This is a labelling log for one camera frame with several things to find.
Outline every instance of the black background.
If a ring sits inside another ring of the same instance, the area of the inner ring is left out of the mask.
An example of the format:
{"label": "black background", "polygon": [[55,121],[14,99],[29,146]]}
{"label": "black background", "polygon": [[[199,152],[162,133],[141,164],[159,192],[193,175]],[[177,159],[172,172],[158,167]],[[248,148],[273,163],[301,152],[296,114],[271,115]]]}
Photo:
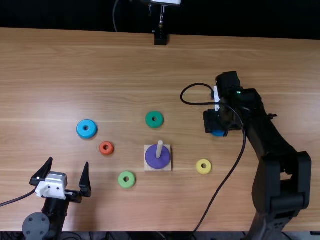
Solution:
{"label": "black background", "polygon": [[[114,31],[115,0],[0,0],[0,27]],[[119,0],[119,32],[150,33],[139,0]],[[320,0],[182,0],[166,10],[170,34],[320,39]]]}

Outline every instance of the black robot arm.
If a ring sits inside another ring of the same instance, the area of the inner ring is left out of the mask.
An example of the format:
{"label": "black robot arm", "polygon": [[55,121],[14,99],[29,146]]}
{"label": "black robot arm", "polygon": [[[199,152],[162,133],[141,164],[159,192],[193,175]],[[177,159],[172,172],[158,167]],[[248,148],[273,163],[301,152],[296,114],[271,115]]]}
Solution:
{"label": "black robot arm", "polygon": [[22,231],[26,240],[58,240],[62,232],[69,203],[82,202],[82,197],[91,197],[89,163],[84,166],[79,182],[80,191],[67,190],[67,175],[51,171],[53,158],[37,171],[30,180],[38,196],[45,198],[42,212],[29,215],[23,223]]}
{"label": "black robot arm", "polygon": [[[310,200],[311,158],[307,152],[297,152],[280,135],[267,114],[258,92],[243,89],[236,72],[225,72],[216,78],[220,101],[236,110],[259,165],[252,187],[256,209],[246,240],[279,239],[284,226],[300,210],[306,209]],[[207,133],[238,130],[238,119],[228,108],[210,109],[203,114]],[[281,173],[290,177],[281,179]]]}

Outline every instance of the yellow ring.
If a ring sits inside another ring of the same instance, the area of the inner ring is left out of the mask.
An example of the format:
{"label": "yellow ring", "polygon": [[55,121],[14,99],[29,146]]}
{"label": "yellow ring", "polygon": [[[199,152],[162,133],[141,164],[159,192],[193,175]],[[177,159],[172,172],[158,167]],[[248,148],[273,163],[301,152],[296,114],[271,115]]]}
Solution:
{"label": "yellow ring", "polygon": [[195,167],[198,173],[203,175],[210,173],[212,169],[211,163],[207,159],[199,160],[196,163]]}

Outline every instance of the wooden table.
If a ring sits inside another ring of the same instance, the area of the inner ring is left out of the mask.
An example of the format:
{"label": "wooden table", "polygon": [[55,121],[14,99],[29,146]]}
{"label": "wooden table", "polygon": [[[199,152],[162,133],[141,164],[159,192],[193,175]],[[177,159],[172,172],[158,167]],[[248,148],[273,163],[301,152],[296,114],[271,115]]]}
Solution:
{"label": "wooden table", "polygon": [[[312,158],[311,200],[286,231],[320,229],[320,42],[315,40],[171,36],[154,46],[150,34],[0,29],[0,202],[31,191],[30,177],[52,156],[52,170],[79,189],[90,164],[92,197],[71,203],[65,231],[191,231],[233,166],[242,133],[205,134],[203,111],[180,101],[192,83],[215,84],[237,71],[244,88],[256,88],[279,132]],[[208,101],[195,87],[189,101]],[[146,125],[149,111],[163,113],[161,128]],[[83,140],[78,122],[98,125]],[[173,149],[172,172],[144,172],[144,145],[163,140]],[[115,152],[102,156],[111,141]],[[195,164],[212,162],[200,175]],[[255,215],[251,190],[258,159],[247,144],[242,160],[211,207],[200,231],[247,231]],[[136,174],[122,189],[118,175]],[[0,230],[20,231],[40,212],[35,195],[0,208]]]}

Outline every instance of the purple ring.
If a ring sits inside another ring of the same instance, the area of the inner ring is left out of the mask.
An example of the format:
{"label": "purple ring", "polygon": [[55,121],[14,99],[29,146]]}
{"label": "purple ring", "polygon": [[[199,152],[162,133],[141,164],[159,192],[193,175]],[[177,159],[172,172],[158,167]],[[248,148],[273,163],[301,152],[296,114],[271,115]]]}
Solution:
{"label": "purple ring", "polygon": [[162,147],[161,156],[156,158],[157,144],[152,145],[145,152],[145,161],[153,169],[163,169],[170,163],[170,151],[165,146]]}

